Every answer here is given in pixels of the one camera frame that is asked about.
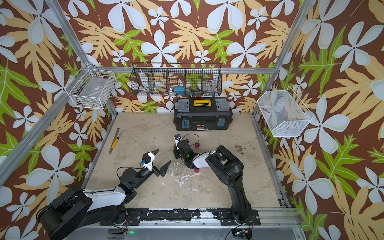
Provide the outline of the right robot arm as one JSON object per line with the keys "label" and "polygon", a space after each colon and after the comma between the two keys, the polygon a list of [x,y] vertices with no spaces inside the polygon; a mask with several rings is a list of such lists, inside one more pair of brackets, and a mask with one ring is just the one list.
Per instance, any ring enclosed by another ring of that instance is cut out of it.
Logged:
{"label": "right robot arm", "polygon": [[229,190],[234,220],[239,224],[246,221],[252,207],[243,185],[244,164],[235,155],[224,146],[198,154],[191,149],[188,140],[175,141],[173,151],[175,158],[181,159],[189,169],[197,171],[202,168],[211,168]]}

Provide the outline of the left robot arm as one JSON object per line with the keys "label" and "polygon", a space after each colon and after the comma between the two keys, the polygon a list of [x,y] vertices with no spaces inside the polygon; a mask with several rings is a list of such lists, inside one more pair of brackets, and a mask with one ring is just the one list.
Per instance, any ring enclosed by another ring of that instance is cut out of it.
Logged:
{"label": "left robot arm", "polygon": [[170,162],[161,168],[154,165],[154,150],[143,154],[139,169],[127,167],[120,183],[105,190],[85,190],[71,187],[60,197],[41,209],[36,220],[51,240],[62,240],[76,229],[92,224],[124,227],[130,217],[126,204],[137,195],[138,189],[150,176],[165,176]]}

